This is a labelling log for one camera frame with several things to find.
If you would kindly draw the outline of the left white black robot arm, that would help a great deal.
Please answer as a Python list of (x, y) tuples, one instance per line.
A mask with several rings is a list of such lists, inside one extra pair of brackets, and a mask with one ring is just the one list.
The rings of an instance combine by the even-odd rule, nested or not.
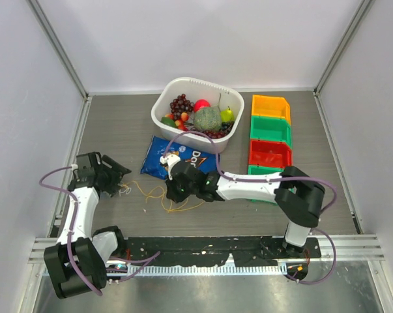
[(131, 171), (108, 155), (78, 155), (71, 165), (72, 180), (63, 190), (70, 198), (63, 230), (56, 244), (44, 251), (44, 262), (56, 296), (66, 299), (89, 291), (101, 295), (106, 286), (106, 263), (126, 256), (126, 241), (117, 226), (92, 230), (101, 195), (114, 196)]

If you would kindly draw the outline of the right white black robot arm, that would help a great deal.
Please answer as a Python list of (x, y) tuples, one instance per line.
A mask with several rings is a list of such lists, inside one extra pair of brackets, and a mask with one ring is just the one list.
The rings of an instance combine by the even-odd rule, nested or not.
[(289, 222), (282, 241), (285, 255), (304, 252), (310, 230), (318, 225), (325, 188), (294, 166), (267, 175), (203, 173), (179, 161), (167, 167), (167, 198), (180, 203), (191, 195), (205, 202), (247, 199), (275, 203)]

